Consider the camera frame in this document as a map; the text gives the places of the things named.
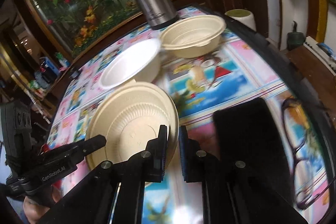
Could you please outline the person's left hand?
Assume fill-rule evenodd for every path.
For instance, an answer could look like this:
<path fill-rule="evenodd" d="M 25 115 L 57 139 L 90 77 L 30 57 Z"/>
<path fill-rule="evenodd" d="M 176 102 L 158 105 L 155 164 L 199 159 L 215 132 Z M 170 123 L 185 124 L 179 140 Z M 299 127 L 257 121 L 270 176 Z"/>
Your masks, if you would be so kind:
<path fill-rule="evenodd" d="M 61 193 L 58 188 L 53 186 L 52 188 L 52 198 L 55 202 L 61 199 Z M 35 224 L 40 218 L 50 210 L 49 207 L 37 204 L 35 201 L 25 196 L 23 202 L 23 211 L 29 223 Z"/>

